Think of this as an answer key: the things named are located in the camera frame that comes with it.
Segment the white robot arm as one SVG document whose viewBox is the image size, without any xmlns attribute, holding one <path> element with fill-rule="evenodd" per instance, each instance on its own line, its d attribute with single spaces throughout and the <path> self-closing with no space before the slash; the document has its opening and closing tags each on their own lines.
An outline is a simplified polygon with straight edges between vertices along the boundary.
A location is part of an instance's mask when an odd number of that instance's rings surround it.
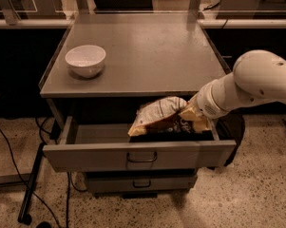
<svg viewBox="0 0 286 228">
<path fill-rule="evenodd" d="M 204 85 L 180 117 L 215 120 L 235 109 L 274 102 L 286 105 L 286 60 L 266 50 L 251 50 L 236 60 L 231 73 Z"/>
</svg>

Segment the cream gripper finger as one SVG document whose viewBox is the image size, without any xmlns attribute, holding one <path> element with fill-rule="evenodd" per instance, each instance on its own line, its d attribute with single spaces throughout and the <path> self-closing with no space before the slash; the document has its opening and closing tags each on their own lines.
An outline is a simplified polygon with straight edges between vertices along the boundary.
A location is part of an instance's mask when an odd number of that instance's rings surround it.
<svg viewBox="0 0 286 228">
<path fill-rule="evenodd" d="M 207 119 L 202 119 L 200 121 L 194 121 L 193 128 L 197 133 L 201 133 L 203 131 L 209 131 L 211 129 Z"/>
<path fill-rule="evenodd" d="M 195 107 L 189 107 L 182 110 L 179 116 L 185 121 L 197 122 L 201 120 L 202 114 Z"/>
</svg>

